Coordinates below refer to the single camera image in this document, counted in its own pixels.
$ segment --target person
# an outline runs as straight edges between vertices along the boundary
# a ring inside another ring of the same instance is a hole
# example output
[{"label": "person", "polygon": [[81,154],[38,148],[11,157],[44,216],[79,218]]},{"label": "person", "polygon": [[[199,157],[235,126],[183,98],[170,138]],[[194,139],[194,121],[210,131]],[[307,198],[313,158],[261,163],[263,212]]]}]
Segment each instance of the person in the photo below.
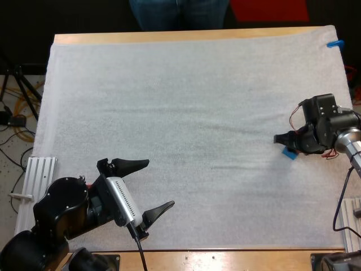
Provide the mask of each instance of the person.
[{"label": "person", "polygon": [[222,29],[229,0],[129,0],[144,31]]}]

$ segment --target blue clip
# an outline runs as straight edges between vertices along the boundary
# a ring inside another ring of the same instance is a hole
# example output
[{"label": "blue clip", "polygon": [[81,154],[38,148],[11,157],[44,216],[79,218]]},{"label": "blue clip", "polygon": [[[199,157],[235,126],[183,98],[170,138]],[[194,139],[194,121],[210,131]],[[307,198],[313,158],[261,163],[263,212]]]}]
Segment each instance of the blue clip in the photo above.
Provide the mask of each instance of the blue clip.
[{"label": "blue clip", "polygon": [[328,48],[332,48],[332,47],[335,47],[335,46],[338,46],[340,48],[340,51],[342,51],[344,49],[344,47],[345,47],[345,42],[343,40],[338,40],[338,41],[329,42],[327,44]]},{"label": "blue clip", "polygon": [[287,157],[291,158],[292,160],[296,159],[297,156],[298,156],[297,153],[295,153],[295,152],[293,152],[293,151],[289,151],[289,150],[287,149],[287,147],[284,147],[282,153],[283,153],[284,155],[286,155]]}]

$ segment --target white cloth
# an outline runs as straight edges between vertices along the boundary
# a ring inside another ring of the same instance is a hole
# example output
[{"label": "white cloth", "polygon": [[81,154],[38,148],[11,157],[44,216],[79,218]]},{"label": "white cloth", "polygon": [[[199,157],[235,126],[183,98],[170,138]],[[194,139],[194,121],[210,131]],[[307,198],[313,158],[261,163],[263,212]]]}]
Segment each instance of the white cloth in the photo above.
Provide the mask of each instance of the white cloth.
[{"label": "white cloth", "polygon": [[[351,107],[340,50],[326,46],[335,40],[327,26],[284,37],[54,44],[33,155],[56,156],[55,177],[89,183],[100,159],[150,159],[126,185],[141,211],[175,206],[144,249],[339,247],[332,219],[347,157],[293,161],[272,143],[306,98],[333,93]],[[304,124],[302,110],[294,123]],[[71,245],[136,248],[114,222]]]}]

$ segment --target wooden tabletop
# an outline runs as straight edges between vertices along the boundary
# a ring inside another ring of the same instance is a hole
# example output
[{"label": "wooden tabletop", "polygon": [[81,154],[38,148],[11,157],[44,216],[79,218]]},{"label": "wooden tabletop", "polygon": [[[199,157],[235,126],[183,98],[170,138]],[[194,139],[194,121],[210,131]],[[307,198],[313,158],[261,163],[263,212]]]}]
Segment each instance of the wooden tabletop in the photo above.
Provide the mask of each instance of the wooden tabletop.
[{"label": "wooden tabletop", "polygon": [[[327,251],[157,251],[145,252],[150,271],[312,271],[311,253],[334,253]],[[138,252],[108,252],[119,255],[120,271],[142,271]],[[70,254],[56,271],[61,270]]]},{"label": "wooden tabletop", "polygon": [[257,38],[284,36],[314,30],[318,27],[280,27],[254,29],[224,29],[174,32],[125,32],[92,34],[57,34],[57,44],[100,44],[124,42],[199,41],[229,38]]},{"label": "wooden tabletop", "polygon": [[[177,32],[58,34],[57,44],[101,44],[125,42],[166,42],[256,38],[298,34],[318,27],[225,29]],[[272,250],[272,251],[158,251],[145,252],[148,269],[152,271],[310,271],[311,253],[343,252],[339,250]],[[137,252],[121,255],[121,271],[139,271],[142,262]]]}]

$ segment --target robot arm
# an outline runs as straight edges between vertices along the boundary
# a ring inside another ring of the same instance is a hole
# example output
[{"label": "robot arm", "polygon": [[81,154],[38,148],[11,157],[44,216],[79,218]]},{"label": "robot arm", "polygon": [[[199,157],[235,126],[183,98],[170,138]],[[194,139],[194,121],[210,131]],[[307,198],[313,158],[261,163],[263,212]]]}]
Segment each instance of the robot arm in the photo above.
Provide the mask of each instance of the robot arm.
[{"label": "robot arm", "polygon": [[[174,205],[171,201],[143,214],[138,210],[122,177],[145,168],[148,163],[149,160],[122,159],[108,163],[108,159],[103,159],[97,164],[100,176],[91,186],[85,184],[83,177],[54,181],[34,205],[35,226],[16,235],[2,250],[0,270],[55,270],[69,252],[67,240],[111,220],[118,226],[126,226],[139,244],[148,237],[148,228]],[[81,255],[90,257],[84,250],[79,253],[79,259]],[[70,264],[70,271],[107,270],[106,266],[72,270],[71,266],[78,265]]]},{"label": "robot arm", "polygon": [[297,131],[274,136],[274,143],[291,151],[322,154],[335,149],[345,153],[361,176],[361,120],[351,109],[338,107],[332,94],[314,96],[298,104],[306,124]]}]

